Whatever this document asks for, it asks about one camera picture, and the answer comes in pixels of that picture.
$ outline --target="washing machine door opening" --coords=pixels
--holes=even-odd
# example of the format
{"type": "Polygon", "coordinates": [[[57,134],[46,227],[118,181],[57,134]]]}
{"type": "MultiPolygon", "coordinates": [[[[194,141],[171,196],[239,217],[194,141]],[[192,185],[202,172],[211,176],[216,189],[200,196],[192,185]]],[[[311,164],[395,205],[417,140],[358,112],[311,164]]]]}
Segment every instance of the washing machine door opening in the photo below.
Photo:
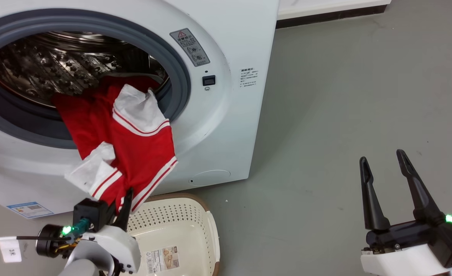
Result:
{"type": "Polygon", "coordinates": [[[105,75],[145,75],[171,121],[184,109],[190,77],[178,53],[143,26],[72,9],[0,18],[0,131],[58,148],[76,148],[51,97],[79,96],[105,75]]]}

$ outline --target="teal connector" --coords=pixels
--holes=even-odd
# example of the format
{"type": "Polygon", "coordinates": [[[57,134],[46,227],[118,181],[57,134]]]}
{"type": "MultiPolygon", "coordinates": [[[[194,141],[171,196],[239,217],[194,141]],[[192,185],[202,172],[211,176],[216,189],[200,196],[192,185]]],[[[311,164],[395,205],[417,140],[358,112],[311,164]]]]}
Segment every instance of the teal connector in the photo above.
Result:
{"type": "Polygon", "coordinates": [[[89,226],[90,226],[89,220],[87,218],[86,219],[85,218],[83,218],[83,219],[81,218],[81,220],[77,224],[74,224],[71,227],[71,230],[67,234],[63,233],[63,236],[71,238],[68,241],[68,243],[72,244],[72,243],[74,243],[74,241],[77,238],[81,237],[86,231],[89,230],[89,226]]]}

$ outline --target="red fabric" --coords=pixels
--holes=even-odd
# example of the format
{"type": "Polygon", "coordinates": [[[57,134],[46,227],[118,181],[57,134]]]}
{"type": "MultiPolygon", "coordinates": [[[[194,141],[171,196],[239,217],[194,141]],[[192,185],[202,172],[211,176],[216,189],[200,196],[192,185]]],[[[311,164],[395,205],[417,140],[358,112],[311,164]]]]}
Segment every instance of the red fabric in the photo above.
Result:
{"type": "Polygon", "coordinates": [[[117,211],[126,191],[134,188],[133,210],[142,204],[154,187],[175,165],[175,149],[172,130],[168,126],[152,136],[139,136],[129,131],[112,117],[115,99],[122,87],[129,84],[139,91],[159,86],[150,77],[103,77],[96,89],[86,89],[83,96],[73,97],[55,94],[52,101],[68,127],[82,159],[87,157],[100,143],[114,146],[115,160],[111,166],[123,175],[104,190],[99,199],[109,205],[115,200],[117,211]],[[139,193],[151,187],[144,195],[139,193]]]}

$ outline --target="gray rubber gasket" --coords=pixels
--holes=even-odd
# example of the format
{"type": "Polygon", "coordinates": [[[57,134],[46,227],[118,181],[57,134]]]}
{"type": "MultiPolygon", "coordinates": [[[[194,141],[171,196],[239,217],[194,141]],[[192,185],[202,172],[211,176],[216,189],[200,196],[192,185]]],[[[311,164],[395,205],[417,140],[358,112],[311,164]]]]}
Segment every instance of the gray rubber gasket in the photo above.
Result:
{"type": "MultiPolygon", "coordinates": [[[[119,17],[75,9],[43,9],[8,15],[0,18],[0,48],[28,35],[57,30],[91,31],[143,49],[156,58],[170,76],[170,83],[158,95],[165,117],[172,121],[185,108],[190,97],[190,76],[182,58],[155,33],[119,17]]],[[[16,101],[21,99],[10,96],[0,91],[0,106],[6,104],[11,108],[0,115],[0,131],[39,145],[76,148],[65,125],[54,117],[56,114],[44,116],[45,111],[39,110],[43,111],[40,115],[26,103],[17,105],[16,101]]]]}

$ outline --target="white cable tag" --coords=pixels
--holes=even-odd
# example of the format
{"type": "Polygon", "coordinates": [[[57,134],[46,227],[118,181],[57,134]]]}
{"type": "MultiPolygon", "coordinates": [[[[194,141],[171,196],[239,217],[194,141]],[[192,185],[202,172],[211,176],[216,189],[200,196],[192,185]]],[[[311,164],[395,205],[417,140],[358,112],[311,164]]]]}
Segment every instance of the white cable tag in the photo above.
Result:
{"type": "Polygon", "coordinates": [[[20,243],[16,237],[0,237],[0,249],[5,263],[21,262],[20,243]]]}

